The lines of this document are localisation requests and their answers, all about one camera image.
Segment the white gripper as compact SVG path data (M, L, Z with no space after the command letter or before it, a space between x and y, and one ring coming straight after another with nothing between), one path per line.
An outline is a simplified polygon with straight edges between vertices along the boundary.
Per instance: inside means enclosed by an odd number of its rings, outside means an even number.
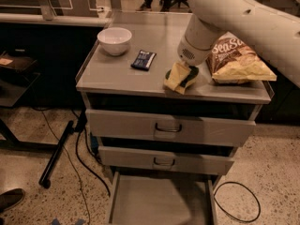
M190 66L198 66L211 51L213 39L205 36L183 36L177 48L181 60ZM172 65L169 77L164 84L171 90L175 88L189 75L191 69L185 63L176 62Z

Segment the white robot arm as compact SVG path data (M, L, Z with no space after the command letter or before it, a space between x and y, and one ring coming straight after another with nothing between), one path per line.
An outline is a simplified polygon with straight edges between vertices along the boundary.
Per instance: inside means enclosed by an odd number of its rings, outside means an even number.
M300 18L255 0L188 0L190 20L177 53L198 66L223 32L243 40L300 87Z

